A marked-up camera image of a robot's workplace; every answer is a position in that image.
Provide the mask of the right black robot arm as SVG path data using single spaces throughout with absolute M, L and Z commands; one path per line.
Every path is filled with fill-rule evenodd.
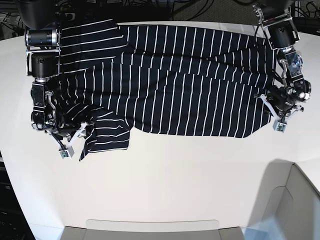
M 58 144 L 81 134 L 79 123 L 66 119 L 59 105 L 61 74 L 61 20 L 55 0 L 15 1 L 25 26 L 26 73 L 34 78 L 30 95 L 33 100 L 32 128 L 49 133 Z

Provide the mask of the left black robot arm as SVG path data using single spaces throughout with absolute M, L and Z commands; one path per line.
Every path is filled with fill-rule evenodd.
M 300 37 L 291 15 L 292 4 L 291 0 L 258 0 L 252 5 L 258 25 L 271 50 L 277 52 L 276 60 L 282 68 L 276 79 L 283 86 L 271 86 L 265 97 L 269 111 L 280 120 L 291 115 L 292 110 L 302 111 L 298 104 L 308 101 L 312 91 L 302 73 L 302 58 L 295 49 Z

